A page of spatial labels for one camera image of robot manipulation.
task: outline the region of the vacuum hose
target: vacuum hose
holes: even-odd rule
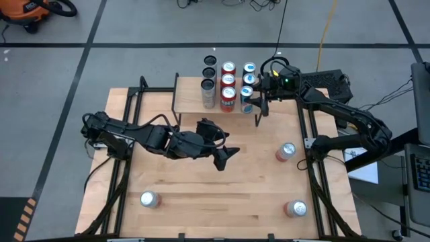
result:
[[[70,11],[63,11],[57,7],[54,7],[54,6],[51,6],[49,4],[44,3],[43,0],[30,0],[30,1],[32,3],[39,5],[40,7],[43,7],[44,9],[46,9],[50,12],[53,12],[53,13],[58,14],[60,16],[75,17],[76,14],[78,13],[78,11],[76,10],[76,7],[69,0],[57,0],[57,1],[64,3],[67,7],[69,7]]]

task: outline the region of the soda can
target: soda can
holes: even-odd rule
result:
[[[243,72],[242,77],[244,77],[246,74],[255,74],[256,66],[254,63],[245,63],[243,65]]]
[[[234,78],[234,75],[231,74],[225,74],[221,77],[221,91],[225,87],[236,87],[236,79]]]
[[[158,208],[161,205],[161,196],[153,191],[145,191],[140,196],[140,204],[147,208]]]
[[[233,62],[227,61],[222,64],[221,75],[223,76],[225,74],[236,75],[236,65]]]
[[[206,67],[202,71],[203,79],[211,79],[216,83],[216,71],[212,67]]]
[[[301,200],[294,200],[291,202],[287,202],[284,205],[284,212],[290,218],[296,218],[299,216],[306,216],[308,212],[308,208],[306,204]]]
[[[253,95],[253,88],[249,86],[244,86],[241,89],[241,110],[244,114],[249,114],[253,111],[252,104],[247,103],[251,96]]]
[[[215,106],[215,82],[211,79],[204,79],[200,83],[202,90],[202,101],[204,108],[213,108]]]
[[[236,90],[233,87],[225,87],[221,91],[221,110],[223,112],[232,112],[236,102]]]
[[[296,154],[296,147],[292,143],[285,143],[276,151],[276,159],[281,162],[287,161]]]
[[[254,74],[246,74],[242,78],[242,86],[252,86],[255,84],[255,76]]]
[[[209,56],[205,57],[203,61],[207,67],[212,67],[216,71],[217,60],[216,60],[215,56],[209,55]]]

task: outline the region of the red soda can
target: red soda can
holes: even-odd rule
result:
[[[221,110],[223,112],[232,112],[236,102],[236,90],[233,87],[225,87],[221,91]]]
[[[236,87],[236,79],[234,78],[234,75],[231,74],[225,74],[221,77],[221,91],[225,87]]]
[[[226,61],[222,64],[221,68],[221,76],[225,74],[231,74],[233,76],[236,75],[236,65],[231,61]]]

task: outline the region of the black floor stripe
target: black floor stripe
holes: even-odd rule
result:
[[[415,42],[412,39],[411,33],[409,32],[408,27],[406,26],[406,23],[403,20],[402,14],[400,13],[400,10],[398,10],[396,2],[394,0],[389,0],[389,2],[390,2],[392,10],[396,16],[398,24],[402,28],[404,37],[406,37],[406,40],[412,46],[411,50],[412,50],[412,53],[414,54],[415,60],[418,63],[423,62],[423,59],[421,58],[421,55],[419,54],[418,48],[415,46]]]
[[[84,48],[86,43],[6,43],[0,47],[8,48]]]
[[[0,47],[8,48],[84,48],[83,43],[7,43]],[[430,48],[430,44],[350,44],[326,43],[323,48]],[[275,48],[276,43],[93,43],[92,48]],[[319,43],[280,43],[280,48],[319,48]]]
[[[60,142],[62,131],[64,130],[67,116],[69,115],[70,108],[72,106],[73,98],[75,97],[76,90],[78,88],[79,81],[81,80],[81,75],[85,66],[85,63],[88,59],[88,54],[91,49],[91,43],[94,41],[94,36],[97,31],[97,28],[100,23],[101,15],[103,14],[104,8],[106,6],[107,0],[101,0],[99,9],[97,11],[97,15],[95,16],[93,26],[91,27],[91,31],[89,33],[87,43],[85,45],[85,49],[83,50],[81,60],[79,61],[75,77],[73,78],[73,82],[70,86],[69,93],[67,94],[66,102],[61,111],[60,119],[58,120],[58,124],[56,125],[54,137],[51,140],[51,144],[48,149],[48,153],[46,154],[45,161],[42,166],[42,170],[40,172],[38,181],[36,182],[36,187],[33,191],[33,198],[39,200],[40,195],[42,194],[43,187],[45,186],[46,178],[48,177],[48,173],[50,167],[52,165],[52,161],[54,159],[54,155],[56,149],[58,147],[58,143]]]

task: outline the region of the orange shop vacuum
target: orange shop vacuum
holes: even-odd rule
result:
[[[46,19],[50,13],[64,17],[74,17],[76,7],[69,0],[58,0],[70,10],[63,11],[62,5],[57,1],[48,0],[0,0],[0,19],[9,24],[23,26],[28,33],[35,34],[38,24]]]

